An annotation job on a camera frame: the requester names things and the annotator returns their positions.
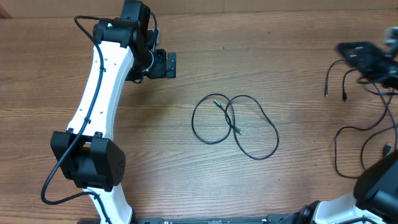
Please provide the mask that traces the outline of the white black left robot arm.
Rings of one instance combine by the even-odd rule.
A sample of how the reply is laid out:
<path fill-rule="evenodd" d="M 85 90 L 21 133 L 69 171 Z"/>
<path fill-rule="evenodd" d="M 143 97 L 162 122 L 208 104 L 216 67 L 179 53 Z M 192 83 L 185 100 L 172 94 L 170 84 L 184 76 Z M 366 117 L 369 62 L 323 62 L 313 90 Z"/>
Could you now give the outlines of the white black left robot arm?
<path fill-rule="evenodd" d="M 155 14 L 141 1 L 125 1 L 121 15 L 96 18 L 88 33 L 93 61 L 79 107 L 66 131 L 54 132 L 50 146 L 55 170 L 93 201 L 100 223 L 135 223 L 121 185 L 125 153 L 113 142 L 114 120 L 123 85 L 145 78 L 175 78 L 175 53 L 159 48 Z"/>

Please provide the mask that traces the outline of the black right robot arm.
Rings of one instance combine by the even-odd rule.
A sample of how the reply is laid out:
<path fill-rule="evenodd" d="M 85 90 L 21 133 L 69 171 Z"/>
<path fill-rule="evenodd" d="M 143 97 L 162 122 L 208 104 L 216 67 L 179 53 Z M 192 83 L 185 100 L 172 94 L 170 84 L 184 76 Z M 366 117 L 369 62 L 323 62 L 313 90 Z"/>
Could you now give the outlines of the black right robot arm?
<path fill-rule="evenodd" d="M 370 42 L 343 42 L 336 51 L 380 98 L 397 93 L 397 40 L 385 52 Z M 315 201 L 286 216 L 282 223 L 397 223 L 397 147 L 356 178 L 353 192 L 330 201 Z"/>

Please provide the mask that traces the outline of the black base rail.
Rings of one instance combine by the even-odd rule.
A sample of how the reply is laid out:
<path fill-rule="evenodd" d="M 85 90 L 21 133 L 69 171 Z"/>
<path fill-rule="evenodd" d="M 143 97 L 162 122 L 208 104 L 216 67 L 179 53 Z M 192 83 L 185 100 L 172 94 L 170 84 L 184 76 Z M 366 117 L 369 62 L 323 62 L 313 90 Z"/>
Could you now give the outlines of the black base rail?
<path fill-rule="evenodd" d="M 298 213 L 272 214 L 265 217 L 254 218 L 186 218 L 186 219 L 163 219 L 163 218 L 137 218 L 137 224 L 280 224 L 295 223 Z"/>

